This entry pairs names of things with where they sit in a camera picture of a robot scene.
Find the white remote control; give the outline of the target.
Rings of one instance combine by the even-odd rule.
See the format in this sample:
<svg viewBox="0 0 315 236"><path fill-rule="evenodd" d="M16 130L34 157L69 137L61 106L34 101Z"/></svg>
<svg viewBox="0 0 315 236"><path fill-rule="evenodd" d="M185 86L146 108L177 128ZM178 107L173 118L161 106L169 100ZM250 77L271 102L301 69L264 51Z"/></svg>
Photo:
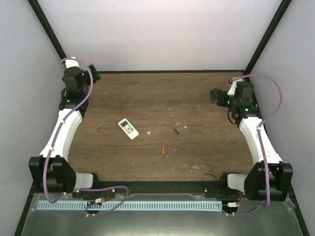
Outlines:
<svg viewBox="0 0 315 236"><path fill-rule="evenodd" d="M131 139L134 140L139 136L139 132L129 122L128 119L124 118L118 122L118 126L124 131L124 133Z"/></svg>

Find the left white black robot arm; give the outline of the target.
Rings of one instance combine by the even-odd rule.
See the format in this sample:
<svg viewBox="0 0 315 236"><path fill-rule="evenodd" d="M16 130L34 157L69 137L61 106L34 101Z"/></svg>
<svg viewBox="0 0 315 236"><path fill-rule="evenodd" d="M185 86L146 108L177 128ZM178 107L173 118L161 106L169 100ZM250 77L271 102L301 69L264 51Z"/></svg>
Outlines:
<svg viewBox="0 0 315 236"><path fill-rule="evenodd" d="M100 194L100 185L94 182L94 174L78 173L68 162L68 153L75 132L83 120L89 105L89 87L100 79L93 64L82 70L74 59L65 61L59 113L53 133L38 157L31 157L29 169L33 188L37 191L71 192L83 189L94 199Z"/></svg>

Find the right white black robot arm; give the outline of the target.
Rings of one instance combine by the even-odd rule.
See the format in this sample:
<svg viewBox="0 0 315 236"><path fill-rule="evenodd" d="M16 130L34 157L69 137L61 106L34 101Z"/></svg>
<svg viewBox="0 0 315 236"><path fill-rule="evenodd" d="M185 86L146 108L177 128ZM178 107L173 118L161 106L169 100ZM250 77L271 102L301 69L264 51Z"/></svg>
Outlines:
<svg viewBox="0 0 315 236"><path fill-rule="evenodd" d="M264 128L259 108L253 105L254 85L241 79L231 81L228 91L210 91L211 103L228 109L228 119L244 135L253 159L248 175L223 173L219 193L230 198L236 190L252 201L277 201L286 199L293 167L284 163L273 148Z"/></svg>

